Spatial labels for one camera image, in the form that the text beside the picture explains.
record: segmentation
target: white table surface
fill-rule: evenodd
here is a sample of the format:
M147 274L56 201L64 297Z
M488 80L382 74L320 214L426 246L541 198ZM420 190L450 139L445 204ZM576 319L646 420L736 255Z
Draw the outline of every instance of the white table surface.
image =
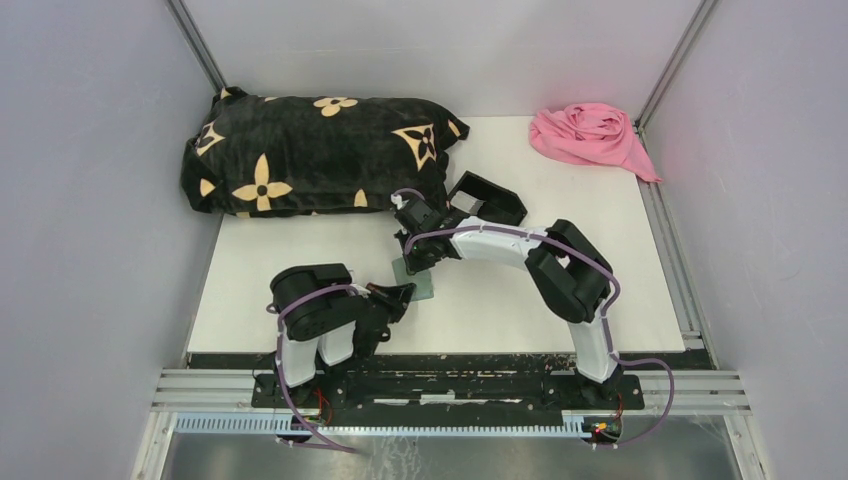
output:
M465 170L516 192L528 210L522 226L572 221L612 265L622 295L610 310L620 351L682 351L683 341L633 174L578 167L530 147L530 117L465 118L467 141L449 152L448 189ZM265 312L269 283L297 265L341 262L354 281L394 285L400 256L389 213L282 219L227 216L212 257L188 351L274 350L276 324ZM472 260L433 269L435 297L413 302L378 353L573 352L564 320L551 313L527 272Z

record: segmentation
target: gray wall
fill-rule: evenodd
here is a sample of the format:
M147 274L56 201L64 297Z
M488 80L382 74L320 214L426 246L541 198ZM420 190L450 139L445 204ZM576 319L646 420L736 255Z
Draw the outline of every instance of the gray wall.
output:
M596 101L634 118L698 3L186 0L251 93L413 96L467 116Z
M848 3L721 2L647 131L778 478L845 478Z
M161 0L0 22L0 478L128 478L215 232L177 184L211 87Z

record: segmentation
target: patterned pillow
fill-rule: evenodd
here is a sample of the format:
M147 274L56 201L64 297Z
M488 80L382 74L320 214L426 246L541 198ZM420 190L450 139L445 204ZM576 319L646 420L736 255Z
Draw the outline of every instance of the patterned pillow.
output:
M403 187L445 205L448 154L469 127L414 98L216 95L180 183L199 212L250 217L388 210Z

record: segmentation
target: metal floor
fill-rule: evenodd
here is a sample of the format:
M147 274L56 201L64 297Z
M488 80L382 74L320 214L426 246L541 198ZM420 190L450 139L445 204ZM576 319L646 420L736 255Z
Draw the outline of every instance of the metal floor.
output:
M628 417L625 438L655 422ZM163 479L741 479L722 417L672 417L646 443L596 451L567 438L338 437L359 454L264 435L175 434Z

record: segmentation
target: pink towel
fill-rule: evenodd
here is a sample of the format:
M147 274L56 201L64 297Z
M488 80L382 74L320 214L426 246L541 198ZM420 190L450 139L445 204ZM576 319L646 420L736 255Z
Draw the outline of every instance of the pink towel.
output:
M612 165L646 182L662 182L633 133L626 113L603 103L579 103L530 123L530 144L542 155L574 165Z

